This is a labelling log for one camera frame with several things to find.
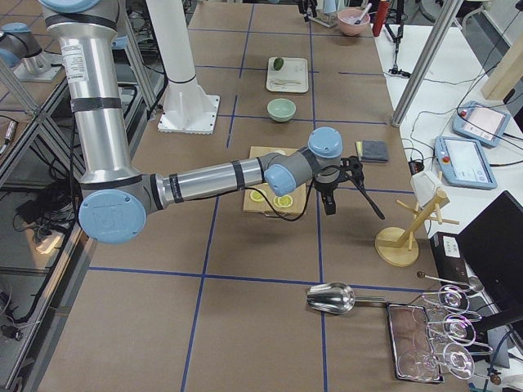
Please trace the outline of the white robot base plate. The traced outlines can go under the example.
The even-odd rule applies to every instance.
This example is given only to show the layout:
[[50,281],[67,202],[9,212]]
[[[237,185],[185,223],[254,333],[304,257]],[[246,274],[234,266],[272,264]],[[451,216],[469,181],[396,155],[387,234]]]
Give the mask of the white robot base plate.
[[208,95],[196,82],[170,82],[163,102],[159,131],[210,135],[214,131],[220,96]]

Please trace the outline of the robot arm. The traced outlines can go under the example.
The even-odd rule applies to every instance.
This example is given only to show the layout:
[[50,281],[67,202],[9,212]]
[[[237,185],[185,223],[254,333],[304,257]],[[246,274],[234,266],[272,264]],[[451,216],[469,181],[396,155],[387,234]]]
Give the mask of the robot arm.
[[331,127],[315,129],[290,155],[270,153],[213,167],[161,176],[132,165],[112,46],[123,36],[120,1],[45,1],[47,30],[59,41],[86,171],[80,179],[82,229],[102,243],[125,243],[146,217],[172,203],[212,198],[266,183],[279,196],[304,183],[337,186],[342,138]]
[[[110,44],[127,44],[127,28],[124,23],[124,1],[39,1],[47,18],[49,31],[61,40],[63,62],[71,89],[86,88],[87,95],[113,97],[117,82],[110,54]],[[183,23],[183,1],[151,1],[148,2],[151,21],[156,28],[160,51],[164,49],[162,39],[167,37],[163,28],[175,31],[175,23]],[[166,79],[173,86],[192,82],[196,79],[190,44],[187,33],[175,32],[181,47],[174,49],[174,55],[163,54],[163,61],[171,61],[166,68]],[[101,39],[101,46],[93,43],[82,43],[85,39]],[[77,49],[69,50],[70,40],[78,40],[78,63],[68,63],[75,60]],[[1,60],[9,67],[18,65],[26,58],[39,56],[42,48],[33,38],[26,24],[10,24],[1,27]],[[177,76],[177,66],[187,65],[188,74]]]

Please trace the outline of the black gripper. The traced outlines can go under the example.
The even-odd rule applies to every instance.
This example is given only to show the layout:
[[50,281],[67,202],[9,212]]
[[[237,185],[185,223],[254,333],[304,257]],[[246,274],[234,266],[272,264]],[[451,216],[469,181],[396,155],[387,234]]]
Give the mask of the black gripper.
[[337,210],[333,191],[337,188],[340,177],[340,165],[329,165],[323,167],[314,177],[314,188],[320,192],[326,216]]
[[307,23],[307,13],[315,13],[317,8],[316,0],[298,0],[298,9],[302,15],[302,18]]

